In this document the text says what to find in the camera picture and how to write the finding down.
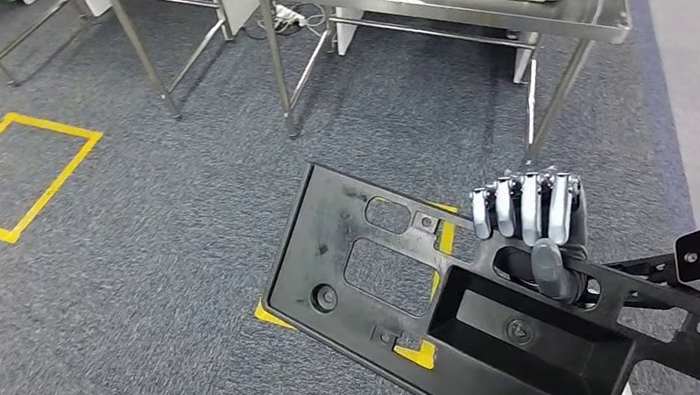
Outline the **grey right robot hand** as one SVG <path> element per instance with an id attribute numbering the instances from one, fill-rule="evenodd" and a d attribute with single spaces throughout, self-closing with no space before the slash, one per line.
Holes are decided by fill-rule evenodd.
<path id="1" fill-rule="evenodd" d="M 584 262 L 587 221 L 579 176 L 555 168 L 510 174 L 471 193 L 475 235 L 509 242 L 494 269 L 519 285 L 568 305 L 587 288 L 587 277 L 571 268 Z"/>

